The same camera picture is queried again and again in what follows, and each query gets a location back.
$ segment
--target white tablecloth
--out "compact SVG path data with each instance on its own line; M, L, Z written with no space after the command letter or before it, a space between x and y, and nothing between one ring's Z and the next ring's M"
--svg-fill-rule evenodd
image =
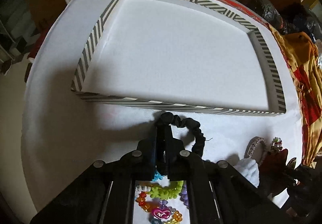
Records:
M162 113L86 103L70 91L84 43L110 1L72 0L51 28L32 66L25 93L21 153L26 182L38 211L95 160L118 160L134 150ZM277 117L177 113L199 121L206 139L212 138L206 142L203 159L216 162L230 158L236 163L244 157L253 137L264 137L270 143L276 136L289 150L288 159L297 157L297 164L301 161L297 93L270 31L264 26L260 31L280 74L287 113ZM173 135L182 139L189 150L194 140L186 133L185 129L173 129ZM278 204L282 205L286 198L284 192Z

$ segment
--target bolt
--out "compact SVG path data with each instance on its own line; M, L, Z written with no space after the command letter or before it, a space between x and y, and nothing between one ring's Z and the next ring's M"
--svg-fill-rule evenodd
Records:
M103 165L104 165L104 161L95 161L95 162L93 163L93 166L94 166L95 168L101 168Z
M182 150L182 151L180 151L180 155L183 157L188 157L190 155L190 152L186 151L186 150Z
M132 156L133 157L139 157L142 155L142 152L139 150L132 151Z
M218 164L218 166L220 168L223 168L223 169L228 167L228 162L227 161L218 161L217 164Z

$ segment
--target purple bead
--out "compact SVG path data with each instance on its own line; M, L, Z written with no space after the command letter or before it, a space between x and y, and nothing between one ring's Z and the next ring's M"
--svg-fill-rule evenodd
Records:
M181 190L181 194L187 194L187 188L183 187Z

